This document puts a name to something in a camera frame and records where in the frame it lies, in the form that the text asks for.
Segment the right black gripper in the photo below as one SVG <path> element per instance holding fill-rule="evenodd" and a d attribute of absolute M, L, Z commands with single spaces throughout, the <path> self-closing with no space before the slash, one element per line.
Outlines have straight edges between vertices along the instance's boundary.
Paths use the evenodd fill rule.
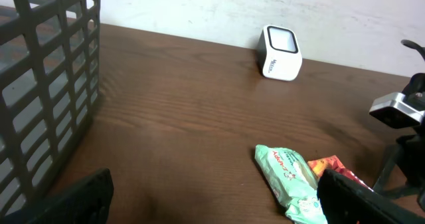
<path fill-rule="evenodd" d="M 418 194 L 417 203 L 424 210 L 424 73 L 415 74 L 402 93 L 405 95 L 403 102 L 420 115 L 418 124 L 412 125 L 416 134 L 402 137 L 402 147 L 399 144 L 386 147 L 373 191 L 389 199 Z M 403 154 L 409 166 L 408 181 L 403 186 L 384 190 Z"/>

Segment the grey plastic mesh basket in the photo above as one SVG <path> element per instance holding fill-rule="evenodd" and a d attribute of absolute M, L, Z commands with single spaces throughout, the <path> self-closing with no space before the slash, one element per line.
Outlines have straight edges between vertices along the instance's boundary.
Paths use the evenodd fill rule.
<path fill-rule="evenodd" d="M 100 0 L 1 0 L 1 215 L 40 200 L 99 96 Z"/>

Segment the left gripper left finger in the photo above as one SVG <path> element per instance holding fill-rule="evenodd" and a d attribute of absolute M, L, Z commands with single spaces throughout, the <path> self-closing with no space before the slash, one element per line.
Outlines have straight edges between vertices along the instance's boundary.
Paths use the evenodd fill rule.
<path fill-rule="evenodd" d="M 114 195 L 108 168 L 73 183 L 60 193 L 1 218 L 2 224 L 93 223 L 105 224 Z"/>

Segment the orange snack bar wrapper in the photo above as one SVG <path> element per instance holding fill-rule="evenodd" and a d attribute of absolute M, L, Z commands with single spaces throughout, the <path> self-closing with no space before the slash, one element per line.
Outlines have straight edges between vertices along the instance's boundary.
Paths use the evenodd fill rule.
<path fill-rule="evenodd" d="M 342 168 L 339 170 L 339 173 L 372 191 L 372 189 L 367 186 L 364 181 L 359 179 L 351 170 Z"/>

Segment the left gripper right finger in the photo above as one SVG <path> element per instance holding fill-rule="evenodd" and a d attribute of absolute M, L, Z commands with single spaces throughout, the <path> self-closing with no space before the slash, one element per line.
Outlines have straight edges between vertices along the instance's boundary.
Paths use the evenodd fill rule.
<path fill-rule="evenodd" d="M 329 224 L 424 224 L 423 217 L 332 169 L 320 177 L 317 196 Z"/>

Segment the small orange snack packet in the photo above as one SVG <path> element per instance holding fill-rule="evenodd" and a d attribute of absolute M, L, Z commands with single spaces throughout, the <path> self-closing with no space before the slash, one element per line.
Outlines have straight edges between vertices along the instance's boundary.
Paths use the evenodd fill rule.
<path fill-rule="evenodd" d="M 307 164 L 316 177 L 316 180 L 320 179 L 326 169 L 332 169 L 336 172 L 340 172 L 342 169 L 345 169 L 345 166 L 336 155 L 308 161 Z"/>

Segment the white barcode scanner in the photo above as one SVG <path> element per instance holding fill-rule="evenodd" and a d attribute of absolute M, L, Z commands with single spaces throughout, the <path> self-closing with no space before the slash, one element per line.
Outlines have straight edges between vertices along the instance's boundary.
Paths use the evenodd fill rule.
<path fill-rule="evenodd" d="M 293 81 L 299 74 L 302 55 L 295 33 L 287 28 L 266 25 L 256 47 L 256 62 L 266 78 Z"/>

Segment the mint green wipes pack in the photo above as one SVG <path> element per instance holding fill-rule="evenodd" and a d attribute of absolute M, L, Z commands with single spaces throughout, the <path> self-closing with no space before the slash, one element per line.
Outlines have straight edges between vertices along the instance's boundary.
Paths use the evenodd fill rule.
<path fill-rule="evenodd" d="M 327 224 L 317 196 L 317 180 L 300 154 L 257 145 L 254 158 L 287 218 L 294 223 Z"/>

